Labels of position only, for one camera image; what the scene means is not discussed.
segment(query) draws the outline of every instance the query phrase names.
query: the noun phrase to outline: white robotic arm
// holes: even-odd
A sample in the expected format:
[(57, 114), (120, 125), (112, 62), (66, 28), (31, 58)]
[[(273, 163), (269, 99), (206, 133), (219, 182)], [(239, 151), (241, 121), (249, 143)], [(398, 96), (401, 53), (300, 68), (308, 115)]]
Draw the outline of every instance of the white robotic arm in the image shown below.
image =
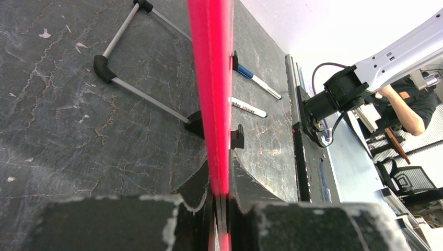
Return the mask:
[(355, 64), (354, 70), (369, 92), (413, 73), (443, 55), (443, 9), (386, 47)]

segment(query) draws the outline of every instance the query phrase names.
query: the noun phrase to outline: person's arm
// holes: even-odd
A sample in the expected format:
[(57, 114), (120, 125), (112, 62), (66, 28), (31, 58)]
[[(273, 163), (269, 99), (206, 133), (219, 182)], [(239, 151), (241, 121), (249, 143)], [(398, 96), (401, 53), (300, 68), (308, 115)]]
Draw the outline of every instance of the person's arm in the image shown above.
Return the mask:
[(423, 119), (403, 101), (400, 95), (390, 85), (379, 90), (378, 93), (389, 100), (395, 114), (406, 131), (414, 136), (425, 132)]

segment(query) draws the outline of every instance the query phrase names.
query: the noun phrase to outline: chair backrest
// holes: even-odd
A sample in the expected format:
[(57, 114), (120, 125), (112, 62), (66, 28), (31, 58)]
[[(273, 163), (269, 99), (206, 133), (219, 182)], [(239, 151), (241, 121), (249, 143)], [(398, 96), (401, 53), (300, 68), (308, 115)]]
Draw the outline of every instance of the chair backrest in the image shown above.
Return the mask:
[(421, 166), (405, 166), (393, 168), (389, 176), (399, 188), (398, 195), (415, 194), (437, 189)]

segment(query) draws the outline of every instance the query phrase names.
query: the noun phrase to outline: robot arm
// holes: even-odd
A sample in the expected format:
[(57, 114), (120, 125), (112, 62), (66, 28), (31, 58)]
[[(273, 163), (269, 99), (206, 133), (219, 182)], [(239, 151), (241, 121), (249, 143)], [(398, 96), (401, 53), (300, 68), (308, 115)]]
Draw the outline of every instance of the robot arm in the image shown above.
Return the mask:
[(443, 9), (377, 54), (334, 74), (324, 91), (304, 102), (304, 111), (319, 121), (354, 110), (364, 98), (443, 55)]

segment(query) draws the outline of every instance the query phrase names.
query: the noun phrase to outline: person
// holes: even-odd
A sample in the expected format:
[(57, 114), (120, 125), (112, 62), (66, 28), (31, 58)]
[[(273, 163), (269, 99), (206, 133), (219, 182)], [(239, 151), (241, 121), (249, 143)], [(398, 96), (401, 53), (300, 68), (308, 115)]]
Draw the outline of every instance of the person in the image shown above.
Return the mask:
[[(422, 75), (426, 77), (429, 74), (423, 72)], [(375, 109), (381, 116), (376, 121), (377, 131), (370, 133), (359, 120), (365, 138), (384, 133), (386, 128), (401, 129), (414, 136), (424, 133), (439, 102), (434, 93), (435, 87), (418, 90), (409, 76), (406, 76), (378, 90), (383, 97), (373, 99)]]

